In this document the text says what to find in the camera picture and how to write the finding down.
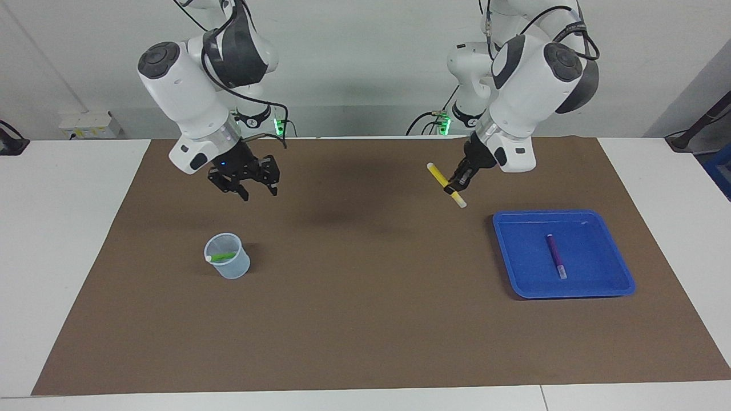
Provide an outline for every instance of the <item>brown mat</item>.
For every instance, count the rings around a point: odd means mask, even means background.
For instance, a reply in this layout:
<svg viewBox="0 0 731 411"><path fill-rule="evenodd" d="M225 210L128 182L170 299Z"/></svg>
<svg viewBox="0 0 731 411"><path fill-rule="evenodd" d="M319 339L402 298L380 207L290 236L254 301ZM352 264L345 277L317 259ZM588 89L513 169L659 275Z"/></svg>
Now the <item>brown mat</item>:
<svg viewBox="0 0 731 411"><path fill-rule="evenodd" d="M257 142L280 195L224 195L154 141L34 395L731 379L598 142L537 139L538 167L484 170L460 210L463 140ZM623 298L522 301L491 224L500 210L591 208L637 283ZM221 278L205 242L242 237Z"/></svg>

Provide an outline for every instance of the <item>white table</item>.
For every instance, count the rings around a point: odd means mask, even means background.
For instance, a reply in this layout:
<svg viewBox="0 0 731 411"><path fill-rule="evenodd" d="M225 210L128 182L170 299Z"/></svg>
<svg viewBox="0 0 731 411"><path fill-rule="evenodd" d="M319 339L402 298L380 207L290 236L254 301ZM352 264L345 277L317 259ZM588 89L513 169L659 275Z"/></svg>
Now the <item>white table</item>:
<svg viewBox="0 0 731 411"><path fill-rule="evenodd" d="M731 362L731 203L692 155L663 140L600 142ZM0 157L0 410L731 409L731 381L24 398L148 144L36 141L20 157Z"/></svg>

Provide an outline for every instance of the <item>light blue cup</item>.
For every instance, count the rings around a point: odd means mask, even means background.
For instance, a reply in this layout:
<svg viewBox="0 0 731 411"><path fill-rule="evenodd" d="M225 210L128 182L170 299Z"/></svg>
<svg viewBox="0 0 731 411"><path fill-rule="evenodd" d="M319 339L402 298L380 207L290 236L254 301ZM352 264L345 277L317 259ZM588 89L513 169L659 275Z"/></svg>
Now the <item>light blue cup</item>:
<svg viewBox="0 0 731 411"><path fill-rule="evenodd" d="M220 263L208 261L208 256L226 254L230 252L236 253L236 255L230 260L221 261ZM209 264L215 267L219 274L221 274L225 279L237 279L246 274L251 266L251 259L241 246L241 239L231 233L218 234L208 240L208 243L203 249L203 257Z"/></svg>

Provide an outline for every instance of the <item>yellow marker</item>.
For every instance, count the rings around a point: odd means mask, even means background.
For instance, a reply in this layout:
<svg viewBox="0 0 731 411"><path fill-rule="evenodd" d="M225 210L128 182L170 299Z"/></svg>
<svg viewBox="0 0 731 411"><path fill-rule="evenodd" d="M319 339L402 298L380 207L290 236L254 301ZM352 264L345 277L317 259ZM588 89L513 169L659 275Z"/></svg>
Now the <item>yellow marker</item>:
<svg viewBox="0 0 731 411"><path fill-rule="evenodd" d="M429 164L426 165L426 168L427 168L427 170L429 170L431 175L434 176L434 178L436 178L436 180L442 185L442 188L445 188L449 184L449 181L447 181L447 179L444 177L442 172L439 171L438 168L436 168L434 163L430 162ZM459 208L467 207L467 203L464 201L462 196L459 195L458 192L453 192L451 194L451 196L452 196L452 199L457 203Z"/></svg>

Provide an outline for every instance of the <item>blue tray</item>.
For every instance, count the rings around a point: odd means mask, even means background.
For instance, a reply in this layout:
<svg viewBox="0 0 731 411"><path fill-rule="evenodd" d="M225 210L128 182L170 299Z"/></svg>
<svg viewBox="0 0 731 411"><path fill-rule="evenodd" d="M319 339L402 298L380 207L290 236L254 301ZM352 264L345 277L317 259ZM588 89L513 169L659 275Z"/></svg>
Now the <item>blue tray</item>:
<svg viewBox="0 0 731 411"><path fill-rule="evenodd" d="M521 297L616 297L635 291L635 281L595 211L501 211L493 224L510 284ZM546 241L549 233L567 279L560 279L556 270Z"/></svg>

